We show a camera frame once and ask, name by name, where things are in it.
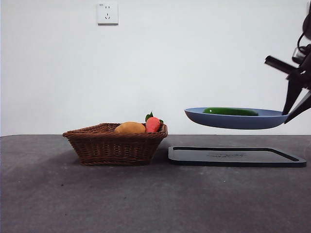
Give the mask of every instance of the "robotic arm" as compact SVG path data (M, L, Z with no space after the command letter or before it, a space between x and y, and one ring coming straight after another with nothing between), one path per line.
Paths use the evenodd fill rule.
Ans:
M311 108L311 44L299 46L303 36L311 40L311 6L309 6L309 13L303 23L303 33L298 40L297 48L294 50L292 57L292 60L299 66L294 67L272 56L268 56L265 60L265 64L288 74L286 78L288 80L288 89L283 115L289 113L303 88L309 90L301 102L289 113L284 122L285 124Z

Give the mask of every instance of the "black tray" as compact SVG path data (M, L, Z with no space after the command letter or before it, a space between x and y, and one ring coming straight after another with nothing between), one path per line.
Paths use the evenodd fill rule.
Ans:
M307 162L272 148L169 147L169 160L177 165L305 167Z

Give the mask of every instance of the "white wall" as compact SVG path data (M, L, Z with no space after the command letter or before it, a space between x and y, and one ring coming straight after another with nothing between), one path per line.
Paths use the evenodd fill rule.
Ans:
M119 0L119 26L102 27L99 2L1 1L1 135L143 122L151 110L171 134L311 133L311 111L256 131L201 126L184 114L281 111L286 75L264 59L292 64L306 0Z

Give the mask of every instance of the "wall outlet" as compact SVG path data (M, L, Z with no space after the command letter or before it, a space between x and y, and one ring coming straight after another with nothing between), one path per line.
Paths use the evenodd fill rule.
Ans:
M109 25L119 23L118 3L107 1L97 5L97 24Z

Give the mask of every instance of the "green cucumber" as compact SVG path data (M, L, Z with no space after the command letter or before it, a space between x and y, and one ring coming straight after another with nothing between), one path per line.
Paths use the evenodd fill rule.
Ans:
M221 114L221 115L235 115L235 116L258 116L253 110L240 108L206 108L203 113Z

